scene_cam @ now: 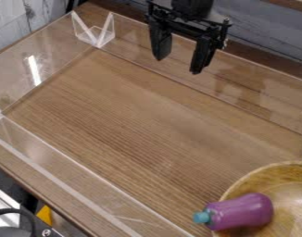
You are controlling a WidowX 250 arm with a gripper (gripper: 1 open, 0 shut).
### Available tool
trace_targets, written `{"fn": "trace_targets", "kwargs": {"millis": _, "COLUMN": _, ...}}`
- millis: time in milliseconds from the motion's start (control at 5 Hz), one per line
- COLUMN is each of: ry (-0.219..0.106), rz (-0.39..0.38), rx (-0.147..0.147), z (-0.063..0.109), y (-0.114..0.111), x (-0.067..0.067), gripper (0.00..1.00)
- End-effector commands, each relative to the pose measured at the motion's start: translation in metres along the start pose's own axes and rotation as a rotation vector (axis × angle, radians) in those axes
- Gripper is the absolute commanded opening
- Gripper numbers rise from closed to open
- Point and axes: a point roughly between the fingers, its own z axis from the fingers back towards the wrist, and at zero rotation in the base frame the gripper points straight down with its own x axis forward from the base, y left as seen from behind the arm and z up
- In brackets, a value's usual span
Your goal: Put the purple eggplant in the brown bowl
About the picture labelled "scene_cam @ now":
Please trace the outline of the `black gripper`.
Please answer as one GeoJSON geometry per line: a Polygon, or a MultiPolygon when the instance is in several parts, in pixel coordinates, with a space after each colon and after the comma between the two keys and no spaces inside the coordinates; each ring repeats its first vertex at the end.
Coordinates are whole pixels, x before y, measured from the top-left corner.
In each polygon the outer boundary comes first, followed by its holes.
{"type": "Polygon", "coordinates": [[[172,49],[172,33],[196,40],[189,72],[209,65],[216,48],[227,44],[229,18],[212,9],[213,0],[145,0],[152,54],[162,60],[172,49]]]}

